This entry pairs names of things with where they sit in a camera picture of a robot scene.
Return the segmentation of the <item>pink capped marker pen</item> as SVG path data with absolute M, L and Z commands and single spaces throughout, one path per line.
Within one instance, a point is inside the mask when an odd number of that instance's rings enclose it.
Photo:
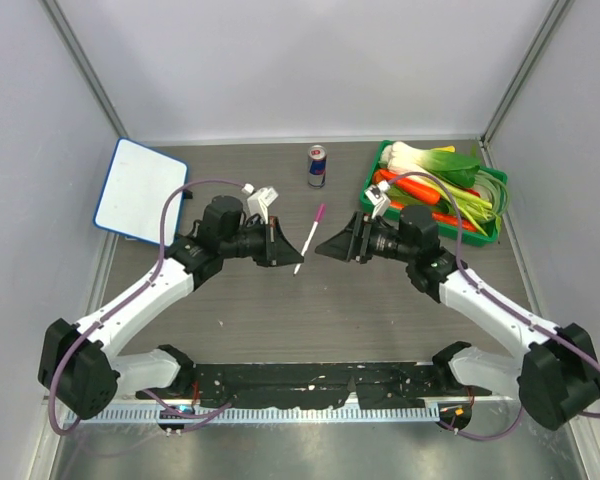
M 319 206 L 319 208 L 318 208 L 318 210 L 316 212 L 316 215 L 315 215 L 315 218 L 313 220 L 311 229 L 310 229 L 309 234 L 307 235 L 307 238 L 306 238 L 306 240 L 304 242 L 304 245 L 302 247 L 302 250 L 301 250 L 302 258 L 305 258 L 305 256 L 306 256 L 306 253 L 307 253 L 307 251 L 309 249 L 309 246 L 311 245 L 311 242 L 312 242 L 312 240 L 313 240 L 313 238 L 314 238 L 314 236 L 316 234 L 318 226 L 319 226 L 321 220 L 324 217 L 325 210 L 326 210 L 326 204 L 322 203 Z

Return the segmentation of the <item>blue framed whiteboard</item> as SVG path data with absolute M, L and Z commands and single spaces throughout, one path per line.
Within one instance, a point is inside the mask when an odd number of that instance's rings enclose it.
M 132 140 L 116 143 L 93 223 L 100 229 L 151 244 L 173 242 L 182 197 L 162 210 L 167 198 L 187 181 L 188 166 Z

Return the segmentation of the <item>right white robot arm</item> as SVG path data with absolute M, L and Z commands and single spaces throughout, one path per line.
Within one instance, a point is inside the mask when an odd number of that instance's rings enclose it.
M 552 431 L 600 399 L 590 335 L 577 324 L 560 327 L 545 320 L 487 285 L 441 245 L 427 208 L 404 208 L 397 226 L 357 212 L 315 252 L 343 262 L 382 257 L 405 263 L 418 291 L 469 318 L 506 349 L 501 356 L 457 342 L 439 352 L 431 380 L 440 393 L 472 386 L 510 397 Z

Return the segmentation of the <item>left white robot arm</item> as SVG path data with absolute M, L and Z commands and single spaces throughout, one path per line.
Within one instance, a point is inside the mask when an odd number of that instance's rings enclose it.
M 302 262 L 268 212 L 277 197 L 263 187 L 246 201 L 216 196 L 193 230 L 178 236 L 149 272 L 109 304 L 73 324 L 56 320 L 45 333 L 38 372 L 51 399 L 78 418 L 102 412 L 117 396 L 149 389 L 180 399 L 195 382 L 193 361 L 171 345 L 135 355 L 125 346 L 175 302 L 218 274 L 225 261 L 250 258 L 260 267 Z

